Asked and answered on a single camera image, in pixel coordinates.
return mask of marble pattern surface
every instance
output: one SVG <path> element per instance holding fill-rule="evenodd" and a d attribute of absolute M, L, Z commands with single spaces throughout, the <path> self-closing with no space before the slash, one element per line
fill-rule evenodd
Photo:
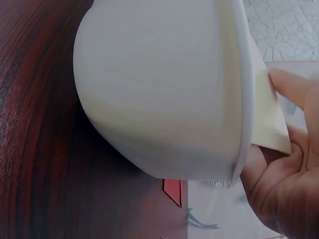
<path fill-rule="evenodd" d="M 243 0 L 265 62 L 319 60 L 319 2 Z"/>

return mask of hand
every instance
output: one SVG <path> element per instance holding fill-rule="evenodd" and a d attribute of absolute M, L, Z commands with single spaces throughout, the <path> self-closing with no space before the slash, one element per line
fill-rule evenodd
<path fill-rule="evenodd" d="M 267 227 L 290 239 L 319 239 L 319 81 L 271 70 L 274 88 L 305 112 L 307 132 L 289 126 L 293 154 L 252 146 L 241 179 Z"/>

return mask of red paper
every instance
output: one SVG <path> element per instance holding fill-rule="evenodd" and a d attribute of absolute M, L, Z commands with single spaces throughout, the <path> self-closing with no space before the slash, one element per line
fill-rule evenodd
<path fill-rule="evenodd" d="M 181 207 L 180 180 L 164 179 L 164 192 Z"/>
<path fill-rule="evenodd" d="M 180 180 L 180 206 L 183 207 L 184 198 L 184 181 Z"/>

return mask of dark wood grain surface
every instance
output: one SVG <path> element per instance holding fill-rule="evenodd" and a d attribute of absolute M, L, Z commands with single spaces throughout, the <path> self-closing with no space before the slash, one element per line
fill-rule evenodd
<path fill-rule="evenodd" d="M 73 43 L 91 4 L 0 0 L 0 239 L 186 239 L 186 208 L 80 106 Z"/>

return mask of paper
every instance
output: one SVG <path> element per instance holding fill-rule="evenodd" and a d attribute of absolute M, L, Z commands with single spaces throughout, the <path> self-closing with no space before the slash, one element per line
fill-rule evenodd
<path fill-rule="evenodd" d="M 268 70 L 256 75 L 255 125 L 252 143 L 286 154 L 292 153 L 283 111 L 272 87 Z"/>
<path fill-rule="evenodd" d="M 184 199 L 184 181 L 179 181 L 180 186 L 180 206 L 183 207 L 183 199 Z"/>
<path fill-rule="evenodd" d="M 164 179 L 164 192 L 181 207 L 180 180 Z"/>

